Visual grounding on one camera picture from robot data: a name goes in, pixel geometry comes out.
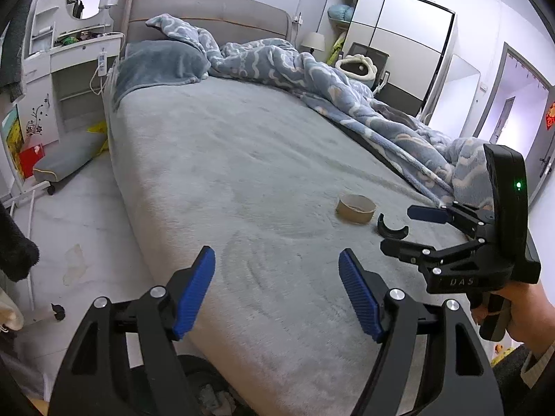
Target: white tile floor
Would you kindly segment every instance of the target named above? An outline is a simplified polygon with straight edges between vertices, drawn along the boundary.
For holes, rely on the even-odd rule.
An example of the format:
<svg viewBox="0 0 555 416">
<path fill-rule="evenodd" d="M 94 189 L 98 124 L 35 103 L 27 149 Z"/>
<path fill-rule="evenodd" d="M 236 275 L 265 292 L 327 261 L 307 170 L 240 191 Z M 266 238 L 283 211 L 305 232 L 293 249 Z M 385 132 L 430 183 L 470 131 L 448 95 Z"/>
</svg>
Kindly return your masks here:
<svg viewBox="0 0 555 416">
<path fill-rule="evenodd" d="M 14 214 L 24 233 L 28 209 L 29 202 L 23 203 Z M 96 297 L 131 300 L 154 285 L 129 225 L 108 153 L 59 186 L 53 196 L 37 193 L 31 239 L 41 252 L 32 269 L 35 305 L 59 303 L 66 319 L 24 327 L 17 346 L 23 358 L 53 383 L 73 333 Z M 16 284 L 12 295 L 24 313 L 29 310 L 25 280 Z M 131 366 L 142 364 L 137 337 L 130 338 Z"/>
</svg>

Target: floor stain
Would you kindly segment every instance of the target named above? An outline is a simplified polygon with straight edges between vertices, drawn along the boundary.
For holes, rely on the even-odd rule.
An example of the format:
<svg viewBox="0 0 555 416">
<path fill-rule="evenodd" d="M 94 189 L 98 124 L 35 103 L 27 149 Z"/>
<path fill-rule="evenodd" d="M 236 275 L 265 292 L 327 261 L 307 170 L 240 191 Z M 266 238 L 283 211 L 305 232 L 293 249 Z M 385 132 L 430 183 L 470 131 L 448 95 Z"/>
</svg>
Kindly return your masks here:
<svg viewBox="0 0 555 416">
<path fill-rule="evenodd" d="M 72 248 L 70 248 L 64 254 L 64 258 L 66 259 L 68 269 L 64 274 L 62 281 L 65 286 L 71 286 L 85 275 L 89 266 L 85 263 L 83 250 L 79 244 L 75 244 Z"/>
</svg>

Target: gray fleece bed sheet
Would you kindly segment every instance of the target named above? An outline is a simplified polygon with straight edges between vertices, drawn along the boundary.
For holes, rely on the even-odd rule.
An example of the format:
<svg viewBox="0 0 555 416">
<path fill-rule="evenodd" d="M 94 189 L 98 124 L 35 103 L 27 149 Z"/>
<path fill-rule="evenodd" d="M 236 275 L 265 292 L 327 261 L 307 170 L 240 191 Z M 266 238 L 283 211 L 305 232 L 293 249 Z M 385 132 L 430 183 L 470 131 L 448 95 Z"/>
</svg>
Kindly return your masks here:
<svg viewBox="0 0 555 416">
<path fill-rule="evenodd" d="M 377 214 L 410 225 L 410 241 L 448 247 L 462 234 L 409 220 L 408 206 L 432 202 L 284 91 L 210 77 L 135 90 L 106 113 L 116 180 L 156 282 L 203 245 L 216 252 L 195 345 L 261 416 L 351 414 L 379 346 L 356 319 L 339 252 L 350 247 L 389 286 L 441 303 L 417 268 L 380 252 Z M 343 193 L 376 203 L 370 225 L 337 219 Z M 424 349 L 417 342 L 404 410 Z"/>
</svg>

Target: sleeve cuff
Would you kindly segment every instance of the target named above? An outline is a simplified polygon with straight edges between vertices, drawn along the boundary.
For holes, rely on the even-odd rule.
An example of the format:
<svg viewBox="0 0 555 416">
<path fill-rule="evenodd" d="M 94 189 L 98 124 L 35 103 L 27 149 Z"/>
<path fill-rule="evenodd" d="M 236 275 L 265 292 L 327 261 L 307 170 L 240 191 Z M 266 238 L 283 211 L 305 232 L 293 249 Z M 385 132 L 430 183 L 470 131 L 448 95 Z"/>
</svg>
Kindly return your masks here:
<svg viewBox="0 0 555 416">
<path fill-rule="evenodd" d="M 543 357 L 540 358 L 536 364 L 534 364 L 535 358 L 532 352 L 526 358 L 524 365 L 522 366 L 521 370 L 521 378 L 529 388 L 532 388 L 536 382 L 538 381 L 539 377 L 543 374 L 543 371 L 546 369 L 547 364 L 553 357 L 553 353 L 555 352 L 555 343 L 549 347 L 547 352 L 543 354 Z"/>
</svg>

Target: gray headboard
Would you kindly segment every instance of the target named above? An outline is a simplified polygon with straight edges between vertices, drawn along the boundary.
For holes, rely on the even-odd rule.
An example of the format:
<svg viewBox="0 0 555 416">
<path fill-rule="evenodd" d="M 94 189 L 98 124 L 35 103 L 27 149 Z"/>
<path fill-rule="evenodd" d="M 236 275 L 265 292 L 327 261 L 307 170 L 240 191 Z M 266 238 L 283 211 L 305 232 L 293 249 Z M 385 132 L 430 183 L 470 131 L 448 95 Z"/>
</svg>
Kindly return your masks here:
<svg viewBox="0 0 555 416">
<path fill-rule="evenodd" d="M 110 8 L 110 17 L 114 31 L 124 33 L 131 43 L 165 38 L 144 24 L 165 12 L 207 29 L 219 45 L 267 37 L 291 39 L 291 17 L 253 0 L 119 0 Z"/>
</svg>

